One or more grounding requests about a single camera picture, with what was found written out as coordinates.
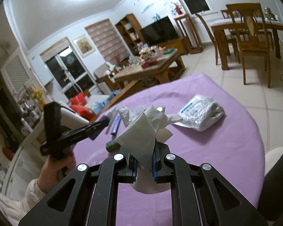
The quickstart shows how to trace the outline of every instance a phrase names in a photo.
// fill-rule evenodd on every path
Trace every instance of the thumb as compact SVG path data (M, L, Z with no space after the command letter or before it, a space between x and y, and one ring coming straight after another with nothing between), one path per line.
M55 171L58 171L61 170L63 167L67 167L72 162L73 162L73 157L68 155L61 160L55 161L53 163L53 168L55 169Z

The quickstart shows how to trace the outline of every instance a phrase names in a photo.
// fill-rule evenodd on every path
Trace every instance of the silver screw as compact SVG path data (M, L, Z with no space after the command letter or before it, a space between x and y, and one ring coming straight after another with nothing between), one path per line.
M122 154L116 154L115 156L114 156L114 159L116 160L116 161L120 161L121 159L123 159L124 158L124 156L122 155Z
M176 158L176 156L173 155L173 154L167 154L167 155L166 155L166 158L167 158L168 160L174 160L174 159Z
M79 171L85 171L87 169L87 165L85 165L85 164L80 164L80 165L78 165L78 170Z
M211 165L210 165L210 164L207 164L207 163L203 164L203 165L202 165L202 168L203 168L204 170L207 170L207 171L209 171L209 170L212 169Z

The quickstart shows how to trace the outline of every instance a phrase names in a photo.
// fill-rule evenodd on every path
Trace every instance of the human hand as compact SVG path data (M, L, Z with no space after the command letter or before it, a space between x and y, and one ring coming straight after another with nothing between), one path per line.
M66 175L76 167L73 153L58 161L52 161L50 156L48 156L37 182L39 188L45 194L48 194L60 182L58 179L58 171L63 167L67 167Z

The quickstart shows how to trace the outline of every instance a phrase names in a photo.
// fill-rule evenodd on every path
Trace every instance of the green object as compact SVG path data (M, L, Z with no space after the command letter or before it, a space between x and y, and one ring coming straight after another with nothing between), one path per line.
M121 147L121 145L115 141L115 140L111 140L108 143L106 143L106 150L111 153L113 151L116 151L117 149L119 149Z
M166 50L163 52L163 55L170 54L170 53L172 53L172 52L174 52L174 51L175 51L175 48L174 48L174 47L169 48L169 49L166 49Z

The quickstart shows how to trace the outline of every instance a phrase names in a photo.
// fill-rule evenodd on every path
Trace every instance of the flat screen tv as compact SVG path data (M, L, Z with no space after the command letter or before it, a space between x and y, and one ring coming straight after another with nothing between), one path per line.
M168 16L141 29L140 33L149 46L178 38Z

